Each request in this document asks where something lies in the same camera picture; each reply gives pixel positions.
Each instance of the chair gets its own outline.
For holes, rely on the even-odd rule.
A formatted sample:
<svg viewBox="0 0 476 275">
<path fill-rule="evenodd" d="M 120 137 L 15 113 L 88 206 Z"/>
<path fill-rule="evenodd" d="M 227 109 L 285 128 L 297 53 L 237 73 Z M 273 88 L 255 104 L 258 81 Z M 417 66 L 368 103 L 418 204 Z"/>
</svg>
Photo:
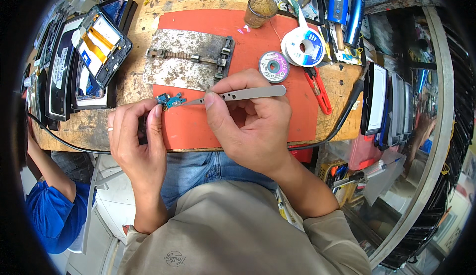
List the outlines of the chair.
<svg viewBox="0 0 476 275">
<path fill-rule="evenodd" d="M 87 212 L 86 212 L 86 221 L 81 227 L 80 234 L 76 238 L 76 240 L 73 241 L 71 246 L 69 246 L 68 250 L 73 252 L 73 253 L 78 253 L 78 254 L 86 254 L 86 247 L 88 244 L 88 233 L 89 233 L 89 226 L 91 225 L 91 215 L 92 215 L 92 210 L 96 206 L 96 202 L 93 205 L 93 195 L 94 195 L 94 189 L 109 189 L 108 185 L 106 184 L 108 181 L 111 181 L 112 179 L 115 179 L 119 177 L 120 175 L 124 174 L 122 170 L 108 176 L 108 177 L 103 177 L 101 171 L 99 171 L 99 167 L 101 164 L 101 154 L 98 155 L 96 159 L 90 154 L 90 157 L 92 158 L 91 161 L 94 164 L 94 171 L 92 173 L 92 178 L 91 178 L 91 186 L 89 187 L 89 196 L 88 196 L 88 206 L 87 206 Z M 120 169 L 119 166 L 113 166 L 108 169 L 103 170 L 102 172 L 105 173 L 106 171 L 113 171 L 115 169 Z"/>
</svg>

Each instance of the sleeve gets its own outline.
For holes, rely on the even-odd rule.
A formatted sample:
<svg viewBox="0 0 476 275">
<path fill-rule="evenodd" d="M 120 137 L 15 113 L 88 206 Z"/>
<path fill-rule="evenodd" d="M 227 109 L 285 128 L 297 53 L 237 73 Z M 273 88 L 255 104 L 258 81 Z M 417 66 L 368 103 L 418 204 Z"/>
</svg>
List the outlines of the sleeve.
<svg viewBox="0 0 476 275">
<path fill-rule="evenodd" d="M 39 234 L 46 238 L 57 238 L 74 206 L 54 187 L 36 190 L 27 196 L 31 218 Z"/>
<path fill-rule="evenodd" d="M 314 248 L 341 274 L 372 274 L 367 254 L 360 248 L 341 210 L 306 219 L 303 226 Z"/>
<path fill-rule="evenodd" d="M 139 248 L 139 246 L 148 236 L 149 235 L 147 234 L 139 233 L 138 231 L 136 231 L 133 225 L 129 226 L 129 230 L 126 236 L 126 247 L 124 248 L 124 255 L 122 256 L 122 260 L 118 267 L 118 275 L 124 274 L 124 266 L 127 264 L 127 262 L 134 255 L 137 248 Z"/>
</svg>

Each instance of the blue label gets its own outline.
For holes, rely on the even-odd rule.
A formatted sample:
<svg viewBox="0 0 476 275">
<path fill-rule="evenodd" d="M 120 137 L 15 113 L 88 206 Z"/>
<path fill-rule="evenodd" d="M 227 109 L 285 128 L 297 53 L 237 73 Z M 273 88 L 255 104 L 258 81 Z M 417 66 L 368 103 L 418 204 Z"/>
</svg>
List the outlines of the blue label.
<svg viewBox="0 0 476 275">
<path fill-rule="evenodd" d="M 88 56 L 88 54 L 86 53 L 86 51 L 83 51 L 83 52 L 81 53 L 81 57 L 83 58 L 85 64 L 86 64 L 87 66 L 89 66 L 89 64 L 91 63 L 91 58 L 89 58 L 89 56 Z"/>
<path fill-rule="evenodd" d="M 317 34 L 313 33 L 312 31 L 308 31 L 306 33 L 306 39 L 310 40 L 314 46 L 314 51 L 312 54 L 306 55 L 304 57 L 304 65 L 313 65 L 316 64 L 321 58 L 324 52 L 324 46 L 322 44 L 322 40 L 319 39 Z"/>
</svg>

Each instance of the black cable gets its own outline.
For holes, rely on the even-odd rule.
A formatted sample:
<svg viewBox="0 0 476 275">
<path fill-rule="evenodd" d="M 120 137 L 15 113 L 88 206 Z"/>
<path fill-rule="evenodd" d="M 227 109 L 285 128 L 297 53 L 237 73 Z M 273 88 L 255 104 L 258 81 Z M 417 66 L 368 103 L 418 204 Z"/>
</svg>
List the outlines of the black cable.
<svg viewBox="0 0 476 275">
<path fill-rule="evenodd" d="M 97 154 L 111 154 L 109 151 L 101 151 L 101 150 L 81 148 L 81 147 L 75 146 L 71 143 L 68 143 L 68 142 L 64 141 L 63 139 L 61 139 L 60 137 L 58 137 L 57 135 L 53 134 L 51 132 L 51 130 L 49 130 L 43 123 L 41 123 L 41 121 L 39 121 L 39 119 L 36 118 L 32 113 L 27 112 L 27 115 L 29 117 L 31 117 L 36 123 L 38 123 L 39 127 L 44 129 L 50 136 L 55 138 L 57 141 L 63 143 L 64 145 L 68 146 L 69 148 L 73 148 L 73 149 L 75 149 L 77 151 L 81 151 L 81 152 L 89 152 L 89 153 L 97 153 Z"/>
<path fill-rule="evenodd" d="M 367 72 L 368 66 L 364 70 L 364 76 Z M 324 144 L 325 142 L 330 141 L 342 128 L 342 125 L 346 121 L 347 117 L 349 116 L 350 110 L 354 106 L 359 94 L 364 90 L 364 81 L 362 79 L 358 79 L 355 83 L 354 86 L 352 87 L 352 91 L 350 92 L 349 99 L 347 100 L 347 104 L 345 105 L 344 109 L 342 110 L 342 113 L 340 114 L 339 118 L 337 119 L 336 125 L 334 126 L 334 129 L 332 132 L 327 136 L 327 138 L 324 139 L 324 141 L 320 141 L 318 143 L 306 145 L 306 146 L 299 146 L 299 147 L 288 147 L 289 151 L 293 150 L 302 150 L 302 149 L 308 149 L 308 148 L 314 148 L 317 146 L 320 146 Z"/>
</svg>

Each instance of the printed logo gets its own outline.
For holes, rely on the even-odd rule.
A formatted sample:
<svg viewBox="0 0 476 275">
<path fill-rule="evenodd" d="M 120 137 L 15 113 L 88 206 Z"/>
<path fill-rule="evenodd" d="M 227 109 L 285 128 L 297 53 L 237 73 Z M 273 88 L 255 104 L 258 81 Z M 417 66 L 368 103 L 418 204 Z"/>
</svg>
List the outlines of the printed logo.
<svg viewBox="0 0 476 275">
<path fill-rule="evenodd" d="M 172 250 L 170 251 L 165 257 L 165 261 L 167 265 L 172 266 L 174 268 L 184 265 L 185 256 L 183 256 L 180 252 Z"/>
</svg>

